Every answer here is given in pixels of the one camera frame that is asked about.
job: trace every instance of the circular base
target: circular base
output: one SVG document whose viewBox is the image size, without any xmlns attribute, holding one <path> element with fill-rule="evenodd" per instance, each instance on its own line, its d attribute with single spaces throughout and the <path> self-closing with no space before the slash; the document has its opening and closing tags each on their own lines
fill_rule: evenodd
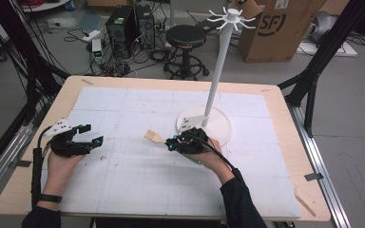
<svg viewBox="0 0 365 228">
<path fill-rule="evenodd" d="M 177 119 L 177 130 L 180 128 L 183 118 L 201 116 L 204 113 L 204 105 L 187 108 Z M 207 125 L 202 126 L 202 123 L 198 123 L 196 127 L 202 128 L 209 138 L 219 141 L 221 145 L 226 144 L 232 135 L 232 126 L 229 119 L 222 111 L 215 107 L 212 107 Z"/>
</svg>

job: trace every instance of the printed logo on box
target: printed logo on box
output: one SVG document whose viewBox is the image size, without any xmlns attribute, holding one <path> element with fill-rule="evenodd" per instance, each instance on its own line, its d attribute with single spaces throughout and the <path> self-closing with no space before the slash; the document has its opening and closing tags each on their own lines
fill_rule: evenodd
<svg viewBox="0 0 365 228">
<path fill-rule="evenodd" d="M 264 15 L 259 26 L 258 36 L 275 35 L 283 27 L 285 20 L 286 14 Z"/>
</svg>

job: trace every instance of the wrist strap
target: wrist strap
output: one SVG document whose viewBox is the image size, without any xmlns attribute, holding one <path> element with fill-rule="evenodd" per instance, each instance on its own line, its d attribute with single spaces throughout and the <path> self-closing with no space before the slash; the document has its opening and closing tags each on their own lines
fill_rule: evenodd
<svg viewBox="0 0 365 228">
<path fill-rule="evenodd" d="M 40 200 L 41 201 L 51 201 L 51 202 L 58 202 L 58 203 L 60 203 L 62 201 L 62 197 L 41 194 L 40 195 Z"/>
</svg>

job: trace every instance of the hand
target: hand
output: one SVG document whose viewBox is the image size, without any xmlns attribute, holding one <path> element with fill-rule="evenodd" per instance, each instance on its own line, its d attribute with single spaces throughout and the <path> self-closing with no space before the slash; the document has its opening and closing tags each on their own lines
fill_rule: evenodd
<svg viewBox="0 0 365 228">
<path fill-rule="evenodd" d="M 48 156 L 48 179 L 44 187 L 43 194 L 62 197 L 67 188 L 67 182 L 73 173 L 76 164 L 81 161 L 85 155 L 64 158 L 56 155 L 54 152 Z M 49 201 L 38 201 L 38 206 L 50 210 L 58 210 L 58 203 Z"/>
<path fill-rule="evenodd" d="M 221 152 L 221 144 L 219 141 L 209 138 L 208 143 L 213 145 L 216 150 Z M 201 162 L 203 166 L 212 170 L 218 176 L 221 184 L 225 184 L 234 178 L 229 166 L 212 151 L 203 152 L 201 154 L 187 154 L 186 156 Z"/>
</svg>

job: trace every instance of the computer tower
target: computer tower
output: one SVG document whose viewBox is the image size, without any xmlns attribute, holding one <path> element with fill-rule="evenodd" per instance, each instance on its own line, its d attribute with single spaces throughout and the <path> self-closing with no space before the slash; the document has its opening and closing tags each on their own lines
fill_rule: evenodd
<svg viewBox="0 0 365 228">
<path fill-rule="evenodd" d="M 155 48 L 155 21 L 149 5 L 135 7 L 141 47 Z"/>
<path fill-rule="evenodd" d="M 114 56 L 132 57 L 132 44 L 138 38 L 135 12 L 132 6 L 117 6 L 106 22 Z"/>
</svg>

